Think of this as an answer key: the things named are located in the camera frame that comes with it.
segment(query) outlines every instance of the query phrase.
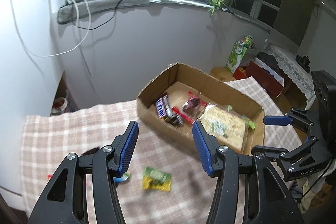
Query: red box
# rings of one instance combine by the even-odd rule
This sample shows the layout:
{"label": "red box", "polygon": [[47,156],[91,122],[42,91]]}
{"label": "red box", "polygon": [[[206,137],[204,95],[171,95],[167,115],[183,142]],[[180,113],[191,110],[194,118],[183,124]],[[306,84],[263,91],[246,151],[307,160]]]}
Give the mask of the red box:
{"label": "red box", "polygon": [[252,76],[271,95],[278,97],[284,89],[272,75],[252,61],[246,67],[245,73],[248,77]]}
{"label": "red box", "polygon": [[233,74],[233,77],[236,80],[246,79],[248,78],[245,71],[242,72],[239,68],[236,68],[235,73]]}

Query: robotic arm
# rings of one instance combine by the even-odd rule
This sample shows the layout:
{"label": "robotic arm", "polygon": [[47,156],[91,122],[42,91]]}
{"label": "robotic arm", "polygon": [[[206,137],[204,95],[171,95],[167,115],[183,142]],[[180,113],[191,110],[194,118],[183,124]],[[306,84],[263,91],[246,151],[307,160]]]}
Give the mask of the robotic arm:
{"label": "robotic arm", "polygon": [[[217,179],[207,224],[234,224],[239,174],[246,175],[244,224],[303,224],[297,204],[270,161],[280,166],[284,181],[306,177],[326,168],[335,158],[336,79],[324,71],[312,72],[319,111],[292,109],[284,116],[266,116],[268,125],[288,125],[307,133],[308,141],[293,151],[255,146],[253,156],[237,154],[208,135],[200,121],[193,138],[203,170]],[[46,185],[29,224],[88,223],[85,175],[92,174],[97,223],[123,224],[113,177],[128,169],[138,138],[138,125],[130,122],[123,135],[94,155],[70,153]]]}

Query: plastic wrapped bread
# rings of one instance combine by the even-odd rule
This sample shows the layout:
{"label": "plastic wrapped bread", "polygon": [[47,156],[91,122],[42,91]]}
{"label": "plastic wrapped bread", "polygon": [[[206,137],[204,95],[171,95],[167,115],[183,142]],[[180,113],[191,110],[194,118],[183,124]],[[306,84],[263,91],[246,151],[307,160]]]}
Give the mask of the plastic wrapped bread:
{"label": "plastic wrapped bread", "polygon": [[232,107],[208,105],[199,117],[208,134],[214,135],[219,143],[241,153],[246,142],[248,124]]}

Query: silver screw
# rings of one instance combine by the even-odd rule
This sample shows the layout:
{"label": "silver screw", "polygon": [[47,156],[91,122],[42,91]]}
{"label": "silver screw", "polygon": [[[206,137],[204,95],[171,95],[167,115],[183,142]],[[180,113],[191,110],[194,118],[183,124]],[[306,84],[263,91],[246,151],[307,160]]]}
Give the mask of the silver screw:
{"label": "silver screw", "polygon": [[112,146],[107,145],[107,146],[105,146],[105,147],[103,148],[103,151],[106,152],[106,153],[109,153],[109,152],[112,151],[112,149],[113,149]]}
{"label": "silver screw", "polygon": [[257,153],[255,154],[255,156],[256,156],[258,159],[260,159],[260,160],[262,160],[263,158],[265,158],[265,155],[264,155],[263,153],[261,153],[261,152],[257,152]]}
{"label": "silver screw", "polygon": [[221,152],[226,152],[226,151],[229,150],[229,148],[228,148],[227,146],[225,146],[225,145],[221,145],[218,149],[219,149],[219,151],[221,151]]}
{"label": "silver screw", "polygon": [[70,153],[67,155],[67,159],[68,160],[73,160],[74,158],[76,158],[76,154],[75,153]]}

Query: green and yellow snack packet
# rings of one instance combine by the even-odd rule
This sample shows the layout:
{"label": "green and yellow snack packet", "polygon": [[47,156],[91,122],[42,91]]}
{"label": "green and yellow snack packet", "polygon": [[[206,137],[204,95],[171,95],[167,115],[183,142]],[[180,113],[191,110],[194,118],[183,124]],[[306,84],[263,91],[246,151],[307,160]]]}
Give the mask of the green and yellow snack packet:
{"label": "green and yellow snack packet", "polygon": [[142,177],[143,190],[154,189],[169,192],[170,186],[171,174],[146,166]]}

